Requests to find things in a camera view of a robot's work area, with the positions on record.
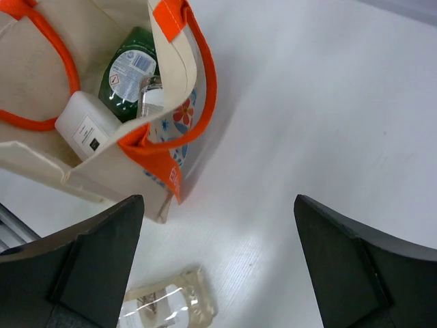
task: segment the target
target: tote bag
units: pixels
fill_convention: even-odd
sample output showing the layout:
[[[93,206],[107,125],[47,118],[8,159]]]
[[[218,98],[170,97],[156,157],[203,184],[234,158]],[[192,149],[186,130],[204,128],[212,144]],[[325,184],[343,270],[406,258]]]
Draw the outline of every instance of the tote bag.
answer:
[[[89,200],[141,194],[145,216],[164,222],[182,183],[171,151],[205,131],[216,100],[212,55],[187,2],[0,0],[0,11],[0,167]],[[103,72],[135,26],[152,30],[164,109],[123,124],[81,163],[54,122],[74,91],[98,93]],[[206,97],[197,123],[181,137],[150,141],[157,119],[184,110],[200,63]]]

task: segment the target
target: red flower print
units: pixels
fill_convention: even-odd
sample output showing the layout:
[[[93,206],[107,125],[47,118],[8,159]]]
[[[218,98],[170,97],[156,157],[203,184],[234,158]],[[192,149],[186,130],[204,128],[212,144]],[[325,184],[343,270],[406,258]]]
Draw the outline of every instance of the red flower print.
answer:
[[[189,106],[190,100],[187,99],[180,107],[175,110],[175,113],[173,114],[173,119],[176,122],[182,120],[185,125],[191,125],[191,118],[194,111],[193,108],[189,108]]]

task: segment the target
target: green bottle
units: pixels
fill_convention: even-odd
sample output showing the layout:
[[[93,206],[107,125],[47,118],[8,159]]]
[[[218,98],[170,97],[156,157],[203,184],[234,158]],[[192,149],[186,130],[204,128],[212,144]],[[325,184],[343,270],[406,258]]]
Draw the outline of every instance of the green bottle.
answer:
[[[123,41],[103,74],[99,99],[123,123],[137,116],[139,85],[159,75],[151,32],[135,27]]]

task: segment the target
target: clear plastic bag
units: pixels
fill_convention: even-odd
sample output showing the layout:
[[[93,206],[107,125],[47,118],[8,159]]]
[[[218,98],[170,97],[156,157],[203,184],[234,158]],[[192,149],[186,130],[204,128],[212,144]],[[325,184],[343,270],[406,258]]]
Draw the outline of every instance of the clear plastic bag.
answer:
[[[117,328],[206,328],[216,314],[201,269],[126,293]]]

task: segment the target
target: barcode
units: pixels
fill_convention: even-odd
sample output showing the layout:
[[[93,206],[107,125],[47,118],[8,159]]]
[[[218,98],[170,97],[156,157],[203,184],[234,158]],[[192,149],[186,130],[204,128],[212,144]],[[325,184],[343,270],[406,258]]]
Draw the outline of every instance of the barcode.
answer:
[[[145,72],[149,68],[151,63],[152,61],[150,59],[143,57],[141,55],[137,55],[134,59],[133,66]]]

